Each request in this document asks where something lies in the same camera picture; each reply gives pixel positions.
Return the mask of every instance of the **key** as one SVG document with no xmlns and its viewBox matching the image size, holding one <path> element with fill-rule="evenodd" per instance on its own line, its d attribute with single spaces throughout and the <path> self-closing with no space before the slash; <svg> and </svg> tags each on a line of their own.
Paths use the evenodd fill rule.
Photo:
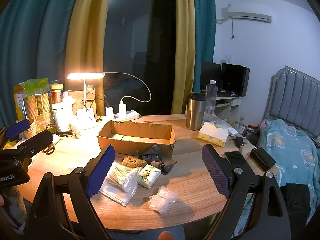
<svg viewBox="0 0 320 240">
<path fill-rule="evenodd" d="M 247 144 L 246 142 L 243 141 L 242 137 L 236 136 L 235 138 L 231 138 L 228 141 L 235 140 L 236 141 L 236 146 L 239 148 L 239 152 L 243 155 L 242 153 L 242 147 L 244 144 Z"/>
</svg>

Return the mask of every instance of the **white charger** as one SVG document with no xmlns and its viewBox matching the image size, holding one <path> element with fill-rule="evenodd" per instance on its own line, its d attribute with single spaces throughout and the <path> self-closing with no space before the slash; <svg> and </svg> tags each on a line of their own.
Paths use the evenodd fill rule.
<svg viewBox="0 0 320 240">
<path fill-rule="evenodd" d="M 127 105 L 121 100 L 119 104 L 119 115 L 125 117 L 127 115 Z"/>
<path fill-rule="evenodd" d="M 114 116 L 113 116 L 113 108 L 111 106 L 107 106 L 106 107 L 106 119 L 107 120 L 114 120 Z"/>
</svg>

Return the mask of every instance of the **blue gripper pad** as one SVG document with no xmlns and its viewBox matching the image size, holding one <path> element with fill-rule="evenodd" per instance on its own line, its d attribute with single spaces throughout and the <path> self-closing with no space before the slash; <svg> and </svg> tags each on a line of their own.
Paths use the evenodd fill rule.
<svg viewBox="0 0 320 240">
<path fill-rule="evenodd" d="M 231 194 L 230 186 L 233 183 L 232 167 L 229 161 L 220 157 L 211 144 L 206 144 L 202 148 L 202 161 L 218 192 L 228 198 Z"/>
<path fill-rule="evenodd" d="M 88 187 L 85 192 L 88 198 L 91 198 L 92 195 L 95 195 L 99 192 L 114 160 L 115 148 L 112 145 L 109 145 L 108 149 L 104 152 L 103 156 L 100 158 L 100 161 L 96 164 L 88 177 Z"/>
<path fill-rule="evenodd" d="M 21 122 L 16 123 L 13 126 L 7 128 L 7 132 L 5 134 L 6 137 L 12 138 L 16 135 L 28 130 L 30 128 L 30 122 L 28 119 L 22 120 Z"/>
</svg>

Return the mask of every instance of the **paper cup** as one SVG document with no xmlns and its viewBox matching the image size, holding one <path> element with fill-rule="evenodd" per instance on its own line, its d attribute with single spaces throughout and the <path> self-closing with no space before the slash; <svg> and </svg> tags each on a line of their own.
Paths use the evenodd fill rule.
<svg viewBox="0 0 320 240">
<path fill-rule="evenodd" d="M 30 122 L 30 128 L 28 130 L 25 130 L 23 132 L 26 139 L 30 139 L 32 136 L 35 136 L 37 134 L 36 131 L 36 122 L 33 118 L 27 118 Z"/>
<path fill-rule="evenodd" d="M 38 115 L 36 96 L 30 96 L 23 100 L 28 118 L 35 119 Z"/>
</svg>

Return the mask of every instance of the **blue blanket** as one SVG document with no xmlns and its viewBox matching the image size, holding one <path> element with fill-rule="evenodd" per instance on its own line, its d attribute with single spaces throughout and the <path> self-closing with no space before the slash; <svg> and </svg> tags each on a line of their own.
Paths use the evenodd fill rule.
<svg viewBox="0 0 320 240">
<path fill-rule="evenodd" d="M 286 183 L 308 185 L 311 207 L 309 221 L 320 202 L 320 169 L 314 143 L 305 132 L 285 124 L 282 119 L 277 119 L 267 121 L 267 127 L 260 135 L 260 146 L 276 160 L 276 167 L 279 169 L 276 180 L 279 187 Z M 252 195 L 247 197 L 234 236 L 239 235 L 244 229 L 252 198 Z"/>
</svg>

